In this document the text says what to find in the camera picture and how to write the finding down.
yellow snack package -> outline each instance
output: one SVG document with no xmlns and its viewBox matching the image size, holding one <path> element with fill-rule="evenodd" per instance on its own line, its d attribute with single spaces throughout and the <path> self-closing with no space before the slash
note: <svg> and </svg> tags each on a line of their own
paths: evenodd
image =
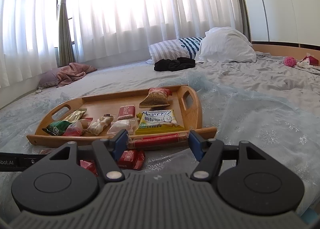
<svg viewBox="0 0 320 229">
<path fill-rule="evenodd" d="M 83 114 L 87 111 L 86 108 L 83 109 L 77 109 L 73 113 L 71 113 L 68 117 L 64 118 L 63 121 L 69 121 L 69 122 L 76 122 L 79 120 Z"/>
<path fill-rule="evenodd" d="M 135 134 L 153 134 L 181 130 L 184 130 L 184 127 L 178 125 L 173 110 L 144 111 Z"/>
<path fill-rule="evenodd" d="M 140 121 L 141 118 L 142 118 L 142 114 L 143 114 L 143 112 L 139 112 L 139 113 L 137 113 L 137 115 L 136 115 L 136 117 L 139 119 L 139 121 Z"/>
</svg>

bed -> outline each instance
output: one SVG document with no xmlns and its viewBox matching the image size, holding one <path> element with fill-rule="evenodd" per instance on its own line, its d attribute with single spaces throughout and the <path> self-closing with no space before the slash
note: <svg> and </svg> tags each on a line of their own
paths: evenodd
<svg viewBox="0 0 320 229">
<path fill-rule="evenodd" d="M 43 148 L 31 145 L 26 135 L 35 132 L 52 108 L 72 98 L 188 84 L 201 100 L 203 126 L 218 127 L 217 138 L 228 144 L 249 140 L 300 176 L 306 189 L 297 210 L 302 214 L 320 197 L 320 77 L 284 66 L 283 57 L 266 53 L 287 55 L 275 52 L 276 47 L 254 49 L 265 52 L 257 53 L 256 63 L 203 63 L 179 72 L 155 72 L 153 65 L 138 62 L 98 69 L 70 85 L 33 92 L 0 110 L 1 151 L 39 153 Z M 295 56 L 305 52 L 299 50 Z M 190 173 L 197 165 L 188 148 L 146 155 L 140 172 Z M 222 171 L 234 164 L 226 161 Z M 18 212 L 10 193 L 16 175 L 0 173 L 0 216 L 6 221 Z"/>
</svg>

gray curtain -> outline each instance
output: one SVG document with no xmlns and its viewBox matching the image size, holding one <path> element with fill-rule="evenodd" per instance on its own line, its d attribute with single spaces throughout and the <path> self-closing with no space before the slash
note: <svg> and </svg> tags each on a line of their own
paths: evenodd
<svg viewBox="0 0 320 229">
<path fill-rule="evenodd" d="M 250 26 L 249 26 L 248 12 L 247 12 L 247 7 L 245 5 L 245 0 L 239 0 L 239 2 L 240 2 L 240 10 L 241 10 L 241 16 L 242 16 L 243 34 L 251 42 Z"/>
<path fill-rule="evenodd" d="M 66 0 L 58 0 L 59 65 L 66 66 L 75 62 L 67 15 Z"/>
</svg>

pink blanket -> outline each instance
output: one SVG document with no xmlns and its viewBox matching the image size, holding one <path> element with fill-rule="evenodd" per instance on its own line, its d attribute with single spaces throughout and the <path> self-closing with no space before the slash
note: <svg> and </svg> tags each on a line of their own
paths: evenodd
<svg viewBox="0 0 320 229">
<path fill-rule="evenodd" d="M 57 78 L 59 80 L 58 86 L 65 86 L 74 81 L 78 81 L 86 74 L 94 72 L 97 69 L 90 65 L 83 65 L 78 63 L 69 63 L 69 65 L 61 67 L 57 72 Z"/>
</svg>

green snack wrapper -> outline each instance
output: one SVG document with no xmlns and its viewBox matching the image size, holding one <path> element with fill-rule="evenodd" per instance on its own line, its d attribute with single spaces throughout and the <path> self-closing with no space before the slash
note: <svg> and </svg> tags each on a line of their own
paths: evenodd
<svg viewBox="0 0 320 229">
<path fill-rule="evenodd" d="M 70 124 L 72 123 L 69 121 L 55 121 L 50 123 L 45 129 L 42 130 L 50 135 L 60 136 L 66 131 Z"/>
</svg>

